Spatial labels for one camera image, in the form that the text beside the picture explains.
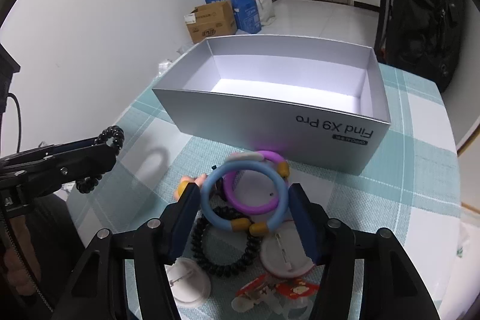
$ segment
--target black cable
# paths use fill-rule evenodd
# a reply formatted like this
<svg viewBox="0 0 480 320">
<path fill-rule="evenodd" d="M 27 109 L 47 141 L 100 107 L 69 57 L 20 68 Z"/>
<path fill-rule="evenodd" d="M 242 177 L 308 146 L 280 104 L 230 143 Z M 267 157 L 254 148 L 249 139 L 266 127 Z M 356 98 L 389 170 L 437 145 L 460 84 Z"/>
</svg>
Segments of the black cable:
<svg viewBox="0 0 480 320">
<path fill-rule="evenodd" d="M 17 143 L 17 153 L 20 152 L 20 143 L 22 142 L 22 115 L 20 114 L 20 103 L 15 94 L 9 92 L 7 97 L 12 98 L 17 106 L 17 117 L 18 117 L 18 143 Z"/>
<path fill-rule="evenodd" d="M 242 217 L 246 217 L 244 214 L 239 211 L 225 207 L 219 207 L 213 209 L 214 212 L 220 217 L 233 220 Z M 197 264 L 206 272 L 217 277 L 226 277 L 229 278 L 231 275 L 238 275 L 241 271 L 245 271 L 247 266 L 251 265 L 254 259 L 257 257 L 260 251 L 260 243 L 262 242 L 261 237 L 252 236 L 249 232 L 247 233 L 247 247 L 243 255 L 236 262 L 227 265 L 217 265 L 212 263 L 207 259 L 203 253 L 202 240 L 205 235 L 205 229 L 210 225 L 210 222 L 205 218 L 205 216 L 200 217 L 196 224 L 193 232 L 191 234 L 191 250 L 193 252 L 193 257 L 196 259 Z"/>
<path fill-rule="evenodd" d="M 0 140 L 2 139 L 2 117 L 3 114 L 0 114 Z M 7 211 L 5 209 L 5 205 L 3 205 L 3 202 L 0 202 L 0 220 L 3 223 L 3 227 L 5 229 L 5 233 L 7 234 L 7 237 L 10 241 L 11 248 L 15 252 L 16 256 L 18 257 L 18 260 L 20 260 L 20 264 L 22 265 L 23 269 L 25 270 L 27 274 L 27 278 L 29 281 L 32 283 L 33 287 L 35 288 L 38 296 L 40 299 L 43 301 L 45 306 L 49 309 L 50 312 L 53 313 L 53 307 L 47 300 L 47 298 L 43 295 L 42 291 L 39 288 L 39 283 L 37 278 L 35 277 L 35 274 L 33 273 L 32 269 L 30 268 L 30 265 L 28 264 L 28 261 L 25 259 L 25 256 L 22 252 L 22 248 L 20 247 L 20 244 L 18 243 L 17 237 L 15 236 L 14 229 L 11 226 L 10 220 L 7 218 Z"/>
</svg>

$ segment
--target table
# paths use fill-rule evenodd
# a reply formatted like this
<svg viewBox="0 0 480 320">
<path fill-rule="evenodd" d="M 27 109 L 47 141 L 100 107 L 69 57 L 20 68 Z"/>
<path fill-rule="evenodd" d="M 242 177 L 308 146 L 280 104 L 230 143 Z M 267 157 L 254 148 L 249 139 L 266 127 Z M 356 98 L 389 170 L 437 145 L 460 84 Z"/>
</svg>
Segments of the table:
<svg viewBox="0 0 480 320">
<path fill-rule="evenodd" d="M 300 182 L 313 202 L 352 229 L 375 232 L 388 227 L 402 243 L 439 307 L 457 252 L 460 179 L 450 122 L 435 84 L 419 76 L 380 65 L 392 126 L 361 175 L 348 175 L 290 162 L 291 182 Z M 132 230 L 158 217 L 173 202 L 182 175 L 209 173 L 238 148 L 182 134 L 151 91 L 150 85 L 117 124 L 125 131 L 124 147 L 114 169 L 97 188 L 83 195 L 75 189 L 67 205 L 84 244 L 107 227 Z M 217 262 L 242 253 L 236 238 L 216 232 L 209 238 Z M 184 256 L 191 257 L 190 246 Z M 128 261 L 127 292 L 131 311 L 141 318 L 133 262 Z M 212 277 L 212 295 L 198 309 L 179 309 L 184 319 L 279 319 L 265 305 L 248 314 L 231 309 L 235 292 L 263 272 L 258 260 L 230 280 Z M 322 268 L 307 277 L 319 282 Z M 362 261 L 357 261 L 350 317 L 358 318 Z"/>
</svg>

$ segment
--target black beaded bracelet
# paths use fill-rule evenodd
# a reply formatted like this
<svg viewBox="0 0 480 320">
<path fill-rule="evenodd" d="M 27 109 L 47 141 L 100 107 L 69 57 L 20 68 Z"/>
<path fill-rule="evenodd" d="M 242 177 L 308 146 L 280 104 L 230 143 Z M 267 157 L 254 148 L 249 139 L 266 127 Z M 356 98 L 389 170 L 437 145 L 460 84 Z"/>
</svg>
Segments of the black beaded bracelet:
<svg viewBox="0 0 480 320">
<path fill-rule="evenodd" d="M 218 216 L 227 220 L 246 217 L 239 211 L 233 208 L 229 208 L 227 206 L 217 206 L 213 210 Z M 203 253 L 202 239 L 205 233 L 205 229 L 209 225 L 210 222 L 204 216 L 202 216 L 197 220 L 195 228 L 193 229 L 193 232 L 191 234 L 191 250 L 193 251 L 193 257 L 195 258 L 197 264 L 204 271 L 208 272 L 211 275 L 216 275 L 220 278 L 229 278 L 232 275 L 238 275 L 240 272 L 245 271 L 247 269 L 247 266 L 251 265 L 254 259 L 257 257 L 260 251 L 260 244 L 262 242 L 262 238 L 252 236 L 247 231 L 247 247 L 240 259 L 225 266 L 217 265 L 213 264 L 210 260 L 208 260 Z"/>
</svg>

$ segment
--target white box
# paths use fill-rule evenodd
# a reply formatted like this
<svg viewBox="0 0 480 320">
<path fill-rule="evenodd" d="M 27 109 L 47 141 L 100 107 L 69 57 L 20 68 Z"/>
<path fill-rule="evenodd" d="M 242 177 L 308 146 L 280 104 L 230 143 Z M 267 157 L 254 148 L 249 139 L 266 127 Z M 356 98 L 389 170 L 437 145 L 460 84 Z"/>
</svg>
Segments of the white box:
<svg viewBox="0 0 480 320">
<path fill-rule="evenodd" d="M 153 91 L 182 132 L 352 174 L 390 126 L 374 51 L 320 38 L 209 38 Z"/>
</svg>

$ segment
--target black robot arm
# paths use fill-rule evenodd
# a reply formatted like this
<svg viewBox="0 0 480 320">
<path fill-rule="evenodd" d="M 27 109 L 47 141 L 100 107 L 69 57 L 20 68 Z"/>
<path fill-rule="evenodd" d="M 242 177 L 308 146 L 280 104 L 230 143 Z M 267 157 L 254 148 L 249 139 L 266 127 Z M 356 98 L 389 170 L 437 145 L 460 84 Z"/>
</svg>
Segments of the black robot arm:
<svg viewBox="0 0 480 320">
<path fill-rule="evenodd" d="M 90 192 L 102 174 L 115 165 L 124 139 L 123 131 L 113 126 L 96 138 L 36 148 L 0 159 L 0 202 L 5 207 L 5 217 L 28 213 L 34 198 L 51 194 L 64 183 L 76 181 L 80 192 Z"/>
<path fill-rule="evenodd" d="M 355 259 L 364 259 L 361 320 L 438 320 L 415 267 L 393 232 L 350 229 L 311 203 L 300 184 L 289 189 L 290 210 L 306 254 L 325 265 L 311 320 L 346 320 L 352 297 Z M 128 303 L 124 260 L 134 259 L 143 320 L 180 319 L 164 265 L 179 257 L 200 206 L 191 183 L 178 203 L 136 231 L 101 229 L 75 267 L 53 320 L 123 320 Z"/>
</svg>

